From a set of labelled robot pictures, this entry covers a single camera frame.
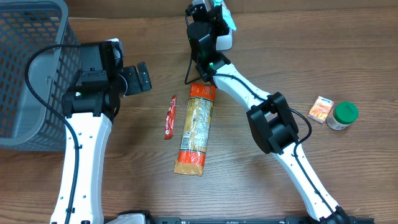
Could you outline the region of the teal tissue pack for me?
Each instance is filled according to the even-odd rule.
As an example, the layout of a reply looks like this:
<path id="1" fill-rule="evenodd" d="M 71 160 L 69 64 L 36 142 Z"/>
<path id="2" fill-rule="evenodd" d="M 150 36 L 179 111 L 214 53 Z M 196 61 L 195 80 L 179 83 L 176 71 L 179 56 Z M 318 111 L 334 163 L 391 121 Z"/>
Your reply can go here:
<path id="1" fill-rule="evenodd" d="M 224 0 L 212 0 L 212 3 L 214 6 L 221 6 L 221 13 L 222 13 L 222 18 L 226 22 L 227 26 L 236 31 L 237 27 L 236 24 L 233 21 L 232 15 L 230 10 L 227 8 L 225 1 Z"/>

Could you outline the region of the red chocolate bar wrapper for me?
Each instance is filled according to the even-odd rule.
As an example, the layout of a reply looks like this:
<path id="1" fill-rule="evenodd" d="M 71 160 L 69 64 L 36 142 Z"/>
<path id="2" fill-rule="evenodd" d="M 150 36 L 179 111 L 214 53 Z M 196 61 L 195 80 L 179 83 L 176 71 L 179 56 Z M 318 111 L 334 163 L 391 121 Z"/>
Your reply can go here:
<path id="1" fill-rule="evenodd" d="M 173 137 L 173 131 L 174 131 L 174 122 L 175 122 L 175 111 L 176 111 L 176 96 L 174 95 L 171 98 L 168 112 L 166 115 L 166 120 L 165 120 L 165 140 L 169 140 Z"/>

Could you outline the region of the spaghetti pack orange ends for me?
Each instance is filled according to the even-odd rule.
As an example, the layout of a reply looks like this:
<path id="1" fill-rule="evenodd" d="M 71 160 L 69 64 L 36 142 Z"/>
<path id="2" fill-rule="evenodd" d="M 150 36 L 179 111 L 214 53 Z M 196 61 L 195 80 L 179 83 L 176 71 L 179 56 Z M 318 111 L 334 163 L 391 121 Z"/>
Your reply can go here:
<path id="1" fill-rule="evenodd" d="M 176 174 L 203 175 L 215 93 L 214 86 L 190 85 L 182 140 L 174 167 Z"/>

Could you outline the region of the orange tissue pack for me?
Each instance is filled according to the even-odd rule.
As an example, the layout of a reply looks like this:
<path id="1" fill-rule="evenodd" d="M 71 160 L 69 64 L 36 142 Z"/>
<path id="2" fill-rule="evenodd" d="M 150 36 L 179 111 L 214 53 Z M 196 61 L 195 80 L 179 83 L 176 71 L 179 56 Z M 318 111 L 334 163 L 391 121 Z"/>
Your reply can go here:
<path id="1" fill-rule="evenodd" d="M 324 123 L 333 105 L 334 102 L 332 100 L 318 96 L 311 107 L 308 116 L 319 123 Z"/>

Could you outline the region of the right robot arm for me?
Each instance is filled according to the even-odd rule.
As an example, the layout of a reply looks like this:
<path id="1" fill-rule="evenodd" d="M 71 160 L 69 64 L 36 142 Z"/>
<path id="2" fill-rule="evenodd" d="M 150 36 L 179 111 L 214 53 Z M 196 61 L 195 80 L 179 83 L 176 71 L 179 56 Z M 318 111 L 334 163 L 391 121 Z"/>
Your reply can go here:
<path id="1" fill-rule="evenodd" d="M 258 89 L 217 48 L 221 36 L 228 34 L 222 7 L 193 1 L 185 13 L 193 19 L 187 23 L 187 36 L 200 79 L 226 92 L 246 109 L 255 143 L 284 167 L 314 223 L 349 223 L 349 216 L 324 188 L 305 156 L 302 144 L 307 138 L 299 137 L 294 120 L 295 115 L 302 115 L 281 93 Z"/>

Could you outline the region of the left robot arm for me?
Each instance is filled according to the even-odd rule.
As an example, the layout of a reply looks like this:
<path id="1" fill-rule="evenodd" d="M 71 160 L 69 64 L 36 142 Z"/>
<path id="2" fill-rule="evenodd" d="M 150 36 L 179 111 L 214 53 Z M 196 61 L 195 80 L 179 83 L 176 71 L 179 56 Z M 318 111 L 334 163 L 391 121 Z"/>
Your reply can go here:
<path id="1" fill-rule="evenodd" d="M 151 90 L 144 62 L 121 71 L 80 71 L 62 97 L 66 117 L 62 181 L 51 223 L 103 223 L 104 153 L 122 97 Z"/>

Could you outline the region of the white barcode scanner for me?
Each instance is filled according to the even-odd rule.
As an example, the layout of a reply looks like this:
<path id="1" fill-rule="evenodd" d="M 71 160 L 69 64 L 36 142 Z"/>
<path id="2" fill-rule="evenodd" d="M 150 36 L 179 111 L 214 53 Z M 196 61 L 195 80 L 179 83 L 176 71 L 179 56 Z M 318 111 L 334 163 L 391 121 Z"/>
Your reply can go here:
<path id="1" fill-rule="evenodd" d="M 217 37 L 216 50 L 229 50 L 233 46 L 233 30 L 229 29 L 228 34 Z"/>

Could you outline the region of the grey plastic mesh basket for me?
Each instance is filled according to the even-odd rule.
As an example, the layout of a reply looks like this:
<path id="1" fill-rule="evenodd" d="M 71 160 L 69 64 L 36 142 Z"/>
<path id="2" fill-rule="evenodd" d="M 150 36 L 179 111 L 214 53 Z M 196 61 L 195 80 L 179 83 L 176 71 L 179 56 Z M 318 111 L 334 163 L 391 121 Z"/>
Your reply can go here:
<path id="1" fill-rule="evenodd" d="M 61 98 L 81 70 L 79 44 L 62 0 L 1 1 L 1 147 L 18 151 L 64 151 L 64 124 L 29 91 L 26 63 L 31 63 L 35 92 L 58 112 Z"/>

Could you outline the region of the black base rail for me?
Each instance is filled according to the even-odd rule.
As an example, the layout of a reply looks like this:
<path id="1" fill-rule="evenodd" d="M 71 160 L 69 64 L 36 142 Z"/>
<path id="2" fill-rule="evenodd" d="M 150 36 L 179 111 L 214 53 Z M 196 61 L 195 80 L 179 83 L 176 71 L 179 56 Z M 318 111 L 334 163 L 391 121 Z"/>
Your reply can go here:
<path id="1" fill-rule="evenodd" d="M 317 223 L 309 217 L 285 217 L 279 219 L 181 219 L 179 217 L 155 217 L 154 223 L 159 224 L 308 224 Z"/>

